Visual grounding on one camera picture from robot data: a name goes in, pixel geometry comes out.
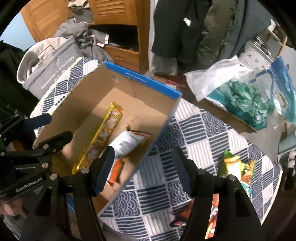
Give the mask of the person's left hand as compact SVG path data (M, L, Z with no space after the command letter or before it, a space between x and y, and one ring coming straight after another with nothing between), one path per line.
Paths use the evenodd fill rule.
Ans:
M8 202L0 202L0 214L17 216L22 213L22 198L17 198Z

